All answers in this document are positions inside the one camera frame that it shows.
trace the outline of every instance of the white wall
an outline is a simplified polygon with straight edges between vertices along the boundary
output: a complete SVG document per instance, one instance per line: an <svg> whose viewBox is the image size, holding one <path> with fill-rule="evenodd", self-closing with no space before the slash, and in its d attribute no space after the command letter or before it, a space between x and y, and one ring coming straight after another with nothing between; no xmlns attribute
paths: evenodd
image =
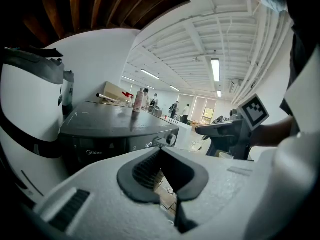
<svg viewBox="0 0 320 240"><path fill-rule="evenodd" d="M179 101L179 111L178 111L178 115L182 115L183 111L184 111L184 108L187 106L187 104L189 104L189 108L191 108L191 105L192 105L192 101L194 99L194 96L189 96L189 95L183 95L183 94L180 94L179 97L178 97L178 101Z"/></svg>
<svg viewBox="0 0 320 240"><path fill-rule="evenodd" d="M106 81L119 85L131 47L139 30L102 29L62 39L46 49L56 48L66 71L74 73L73 105L97 101Z"/></svg>
<svg viewBox="0 0 320 240"><path fill-rule="evenodd" d="M230 118L230 111L236 108L237 107L232 105L230 101L217 100L211 122L221 116L223 116L224 118Z"/></svg>
<svg viewBox="0 0 320 240"><path fill-rule="evenodd" d="M171 116L171 113L169 113L169 108L172 106L173 103L175 103L178 100L179 93L174 91L158 91L157 94L159 100L158 106L163 110L162 114L166 116ZM178 109L182 111L184 107L181 107L178 104Z"/></svg>
<svg viewBox="0 0 320 240"><path fill-rule="evenodd" d="M128 92L130 94L133 94L133 93L130 92L131 85L132 85L132 83L129 83L129 82L126 82L126 81L120 81L119 87L121 89L124 89L126 92Z"/></svg>
<svg viewBox="0 0 320 240"><path fill-rule="evenodd" d="M265 81L258 87L256 93L267 109L270 117L263 125L277 123L288 115L280 108L287 91L290 77L290 52L293 42L293 32L287 34L278 55L275 57ZM250 152L253 160L257 161L261 153L270 147L254 147Z"/></svg>

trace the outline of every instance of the wooden ceiling beam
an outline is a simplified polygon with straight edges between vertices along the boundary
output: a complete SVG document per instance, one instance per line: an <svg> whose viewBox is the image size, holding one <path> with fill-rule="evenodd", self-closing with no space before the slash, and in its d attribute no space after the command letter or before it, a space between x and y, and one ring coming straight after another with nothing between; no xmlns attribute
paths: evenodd
<svg viewBox="0 0 320 240"><path fill-rule="evenodd" d="M107 29L118 29L119 26L116 24L113 24L112 22L109 22L108 25L106 26Z"/></svg>
<svg viewBox="0 0 320 240"><path fill-rule="evenodd" d="M133 24L132 27L134 28L135 25L137 25L137 23L144 17L146 16L152 9L156 8L158 5L160 5L162 2L164 2L165 0L160 0L159 2L157 2L156 4L154 4L153 6L151 6L148 10L146 10L138 20L136 20Z"/></svg>
<svg viewBox="0 0 320 240"><path fill-rule="evenodd" d="M39 24L39 21L33 14L25 14L22 18L23 24L39 39L45 46L50 44L50 38L47 32Z"/></svg>
<svg viewBox="0 0 320 240"><path fill-rule="evenodd" d="M64 27L61 23L60 16L57 9L55 0L42 0L45 12L56 32L59 39L62 39L65 35Z"/></svg>
<svg viewBox="0 0 320 240"><path fill-rule="evenodd" d="M113 8L111 10L111 13L109 15L109 18L108 18L108 20L106 22L107 26L111 22L111 20L112 20L113 16L115 15L115 13L116 13L116 11L117 11L117 9L118 9L118 7L119 7L121 2L122 2L122 0L116 0L115 4L114 4L114 6L113 6Z"/></svg>
<svg viewBox="0 0 320 240"><path fill-rule="evenodd" d="M102 0L94 0L93 10L92 10L92 19L91 19L91 29L97 24L98 12L100 9Z"/></svg>
<svg viewBox="0 0 320 240"><path fill-rule="evenodd" d="M71 17L73 30L76 33L80 28L80 0L70 0L70 8L71 8Z"/></svg>
<svg viewBox="0 0 320 240"><path fill-rule="evenodd" d="M126 14L126 16L124 17L124 19L122 20L120 26L122 26L126 19L130 16L130 14L137 8L137 6L142 2L143 0L138 0L135 5L130 9L130 11Z"/></svg>

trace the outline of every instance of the bag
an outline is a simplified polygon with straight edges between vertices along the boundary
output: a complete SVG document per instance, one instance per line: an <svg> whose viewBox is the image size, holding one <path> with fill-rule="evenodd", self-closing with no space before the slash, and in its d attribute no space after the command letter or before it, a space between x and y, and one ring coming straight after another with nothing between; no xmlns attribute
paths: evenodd
<svg viewBox="0 0 320 240"><path fill-rule="evenodd" d="M175 106L175 104L172 104L172 106L169 107L169 113L172 113L172 111L174 110L174 106Z"/></svg>

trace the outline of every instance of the black rubber grip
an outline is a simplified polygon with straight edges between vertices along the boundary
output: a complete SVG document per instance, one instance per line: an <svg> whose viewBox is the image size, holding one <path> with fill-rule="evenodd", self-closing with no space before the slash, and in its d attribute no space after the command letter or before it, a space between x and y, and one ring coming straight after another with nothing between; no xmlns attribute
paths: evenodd
<svg viewBox="0 0 320 240"><path fill-rule="evenodd" d="M78 189L71 199L62 207L49 224L56 229L64 232L76 214L79 212L83 204L88 199L90 193L85 190Z"/></svg>
<svg viewBox="0 0 320 240"><path fill-rule="evenodd" d="M207 170L166 147L155 148L126 163L117 173L117 181L123 192L139 203L160 203L153 192L159 170L181 201L196 199L209 181Z"/></svg>

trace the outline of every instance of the person's arm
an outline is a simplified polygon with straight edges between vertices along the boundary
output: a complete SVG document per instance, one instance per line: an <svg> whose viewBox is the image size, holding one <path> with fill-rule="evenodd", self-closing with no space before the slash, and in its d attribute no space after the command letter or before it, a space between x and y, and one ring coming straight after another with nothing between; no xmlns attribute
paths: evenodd
<svg viewBox="0 0 320 240"><path fill-rule="evenodd" d="M252 147L277 147L284 139L290 136L294 122L292 116L270 125L260 125L252 132L250 144Z"/></svg>

